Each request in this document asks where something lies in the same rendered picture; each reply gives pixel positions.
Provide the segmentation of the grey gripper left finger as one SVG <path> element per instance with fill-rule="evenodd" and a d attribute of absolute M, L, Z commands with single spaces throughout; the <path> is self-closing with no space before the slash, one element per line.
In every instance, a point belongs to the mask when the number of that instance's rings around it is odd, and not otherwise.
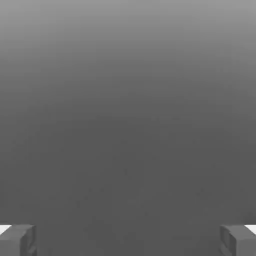
<path fill-rule="evenodd" d="M 37 227 L 0 224 L 0 256 L 37 256 Z"/>

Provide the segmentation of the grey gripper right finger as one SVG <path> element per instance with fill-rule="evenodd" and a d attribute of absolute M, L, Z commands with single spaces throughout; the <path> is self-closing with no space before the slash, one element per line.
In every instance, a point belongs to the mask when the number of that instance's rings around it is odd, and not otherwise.
<path fill-rule="evenodd" d="M 221 225 L 220 256 L 256 256 L 256 224 Z"/>

